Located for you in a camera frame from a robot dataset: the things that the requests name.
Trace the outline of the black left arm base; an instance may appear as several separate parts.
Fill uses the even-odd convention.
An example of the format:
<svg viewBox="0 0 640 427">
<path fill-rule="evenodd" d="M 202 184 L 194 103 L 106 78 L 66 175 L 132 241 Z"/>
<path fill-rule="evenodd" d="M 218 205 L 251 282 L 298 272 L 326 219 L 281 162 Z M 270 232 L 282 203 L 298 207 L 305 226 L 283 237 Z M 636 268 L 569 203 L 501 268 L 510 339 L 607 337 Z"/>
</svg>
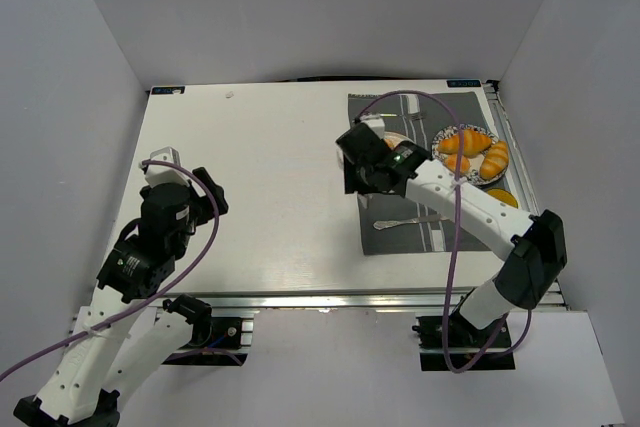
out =
<svg viewBox="0 0 640 427">
<path fill-rule="evenodd" d="M 253 320 L 215 313 L 204 301 L 182 294 L 162 301 L 162 312 L 182 315 L 190 326 L 190 339 L 171 354 L 164 365 L 222 367 L 244 365 L 253 332 Z"/>
</svg>

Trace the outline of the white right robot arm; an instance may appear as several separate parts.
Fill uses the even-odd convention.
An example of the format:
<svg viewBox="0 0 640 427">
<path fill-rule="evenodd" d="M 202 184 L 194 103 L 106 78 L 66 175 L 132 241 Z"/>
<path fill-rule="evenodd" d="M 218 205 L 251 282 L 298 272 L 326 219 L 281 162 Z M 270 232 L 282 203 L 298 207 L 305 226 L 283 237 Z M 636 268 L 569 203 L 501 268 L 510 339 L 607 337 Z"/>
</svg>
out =
<svg viewBox="0 0 640 427">
<path fill-rule="evenodd" d="M 398 195 L 435 210 L 472 234 L 500 260 L 501 269 L 455 308 L 458 332 L 476 334 L 515 308 L 533 310 L 567 264 L 561 218 L 535 216 L 457 181 L 422 147 L 403 141 L 391 148 L 365 123 L 336 141 L 343 154 L 345 190 Z"/>
</svg>

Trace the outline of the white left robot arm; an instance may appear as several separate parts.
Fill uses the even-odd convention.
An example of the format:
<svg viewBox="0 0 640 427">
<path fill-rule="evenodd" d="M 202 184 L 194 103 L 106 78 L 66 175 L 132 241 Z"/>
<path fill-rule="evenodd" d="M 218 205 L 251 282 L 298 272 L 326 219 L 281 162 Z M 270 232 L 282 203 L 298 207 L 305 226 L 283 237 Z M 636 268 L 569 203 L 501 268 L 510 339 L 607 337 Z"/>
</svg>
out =
<svg viewBox="0 0 640 427">
<path fill-rule="evenodd" d="M 146 160 L 140 214 L 120 231 L 97 276 L 85 324 L 44 349 L 65 351 L 49 381 L 20 399 L 14 415 L 27 426 L 114 426 L 126 395 L 187 344 L 209 321 L 209 304 L 187 294 L 163 304 L 159 326 L 118 353 L 139 315 L 180 278 L 175 264 L 198 227 L 218 225 L 228 211 L 223 188 L 208 171 Z"/>
</svg>

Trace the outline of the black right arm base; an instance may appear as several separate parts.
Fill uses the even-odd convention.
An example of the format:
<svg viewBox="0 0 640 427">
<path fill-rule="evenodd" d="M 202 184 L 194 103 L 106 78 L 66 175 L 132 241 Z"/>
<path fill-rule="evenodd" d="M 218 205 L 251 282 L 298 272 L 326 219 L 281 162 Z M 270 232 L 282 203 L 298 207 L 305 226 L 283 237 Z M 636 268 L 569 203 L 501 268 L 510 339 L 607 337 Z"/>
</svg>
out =
<svg viewBox="0 0 640 427">
<path fill-rule="evenodd" d="M 482 330 L 467 331 L 459 322 L 449 323 L 448 342 L 452 365 L 460 369 L 470 362 L 474 355 L 487 343 L 495 328 L 500 326 L 494 342 L 486 353 L 470 368 L 471 371 L 510 371 L 516 369 L 514 355 L 503 354 L 512 346 L 512 339 L 506 323 L 492 322 Z M 419 342 L 420 367 L 423 372 L 446 372 L 442 342 L 442 317 L 421 316 L 412 326 Z"/>
</svg>

